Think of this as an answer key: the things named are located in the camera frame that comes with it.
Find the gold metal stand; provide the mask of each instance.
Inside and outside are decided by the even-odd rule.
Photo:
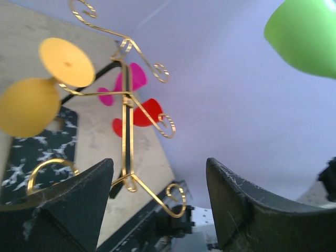
[[[175,128],[175,124],[173,122],[173,120],[166,114],[160,114],[159,115],[159,121],[163,124],[163,126],[165,128],[168,128],[168,125],[164,122],[164,118],[166,118],[172,128],[172,134],[171,135],[167,135],[166,133],[164,133],[164,131],[160,128],[160,126],[153,120],[153,118],[149,115],[149,113],[141,106],[140,102],[136,99],[136,97],[134,96],[133,92],[132,92],[132,76],[131,76],[131,70],[129,69],[129,67],[123,62],[123,59],[124,57],[127,55],[127,53],[129,53],[129,51],[132,49],[132,47],[134,47],[137,52],[139,53],[139,55],[141,56],[141,58],[143,59],[143,61],[145,62],[145,64],[149,67],[149,69],[152,71],[152,73],[155,75],[155,77],[160,81],[160,82],[163,82],[163,83],[167,83],[168,80],[169,80],[169,73],[168,71],[166,70],[166,68],[160,64],[160,63],[156,63],[154,65],[154,67],[152,67],[148,60],[145,58],[145,56],[143,55],[142,51],[140,50],[140,48],[137,46],[137,44],[134,42],[134,40],[130,37],[127,37],[125,35],[122,35],[122,34],[119,34],[119,33],[115,33],[113,31],[110,31],[110,30],[106,30],[104,28],[100,28],[100,27],[97,27],[93,24],[90,24],[88,23],[87,21],[85,21],[80,15],[79,13],[75,10],[74,8],[74,2],[75,1],[80,1],[82,2],[83,4],[85,4],[90,12],[84,10],[83,13],[85,13],[86,15],[92,17],[92,18],[96,18],[97,15],[96,15],[96,11],[95,9],[87,2],[85,2],[84,0],[69,0],[69,4],[70,4],[70,8],[72,10],[72,13],[81,21],[83,22],[84,24],[94,28],[94,29],[97,29],[97,30],[100,30],[100,31],[103,31],[103,32],[106,32],[106,33],[109,33],[109,34],[113,34],[113,35],[116,35],[116,36],[119,36],[119,37],[122,37],[123,38],[123,41],[118,49],[118,51],[111,56],[111,60],[113,61],[119,61],[120,64],[121,64],[121,69],[122,69],[122,74],[123,74],[123,91],[121,92],[102,92],[102,93],[81,93],[81,92],[77,92],[75,90],[72,90],[70,88],[68,88],[65,84],[62,84],[62,83],[59,83],[59,85],[64,89],[66,90],[67,92],[71,93],[72,95],[74,96],[101,96],[101,95],[122,95],[122,101],[123,101],[123,109],[122,109],[122,122],[123,122],[123,132],[122,132],[122,176],[120,178],[118,178],[117,180],[115,180],[113,183],[112,183],[112,187],[117,185],[118,183],[121,183],[123,182],[125,187],[127,188],[128,191],[130,192],[136,192],[138,189],[137,189],[137,185],[136,184],[139,184],[141,187],[143,187],[147,193],[149,193],[153,199],[158,203],[160,204],[163,209],[169,214],[171,215],[172,217],[175,217],[175,218],[179,218],[181,217],[184,212],[185,212],[185,209],[186,209],[186,198],[185,198],[185,194],[183,192],[183,189],[177,185],[177,184],[170,184],[167,188],[166,188],[166,195],[171,198],[172,200],[174,201],[177,201],[172,195],[171,195],[171,188],[172,187],[176,187],[178,188],[179,190],[179,193],[182,197],[182,209],[181,211],[176,214],[174,212],[172,212],[156,195],[155,193],[153,193],[134,173],[134,166],[133,166],[133,159],[134,159],[134,149],[133,149],[133,138],[134,138],[134,135],[133,135],[133,107],[134,105],[138,106],[142,112],[146,115],[146,117],[152,122],[152,124],[155,126],[155,128],[166,138],[172,138],[174,137],[175,135],[175,132],[176,132],[176,128]],[[126,80],[129,80],[130,81],[130,89],[128,91],[126,91]],[[130,109],[130,120],[127,121],[126,120],[126,109],[129,108]],[[129,136],[129,146],[130,146],[130,157],[131,157],[131,164],[130,164],[130,170],[129,172],[127,172],[127,169],[126,169],[126,164],[125,164],[125,161],[126,161],[126,145],[127,145],[127,138],[126,138],[126,127],[129,126],[129,129],[130,129],[130,136]],[[67,161],[67,160],[63,160],[63,159],[51,159],[51,160],[48,160],[46,162],[43,162],[41,164],[39,164],[35,169],[34,171],[32,172],[30,178],[29,178],[29,181],[28,181],[28,186],[27,186],[27,194],[32,194],[34,193],[34,184],[35,184],[35,178],[36,178],[36,175],[37,175],[37,172],[40,168],[44,167],[45,165],[47,164],[50,164],[50,163],[62,163],[64,165],[69,165],[71,167],[71,169],[74,171],[75,175],[78,174],[78,170],[75,168],[75,166],[70,162],[70,161]]]

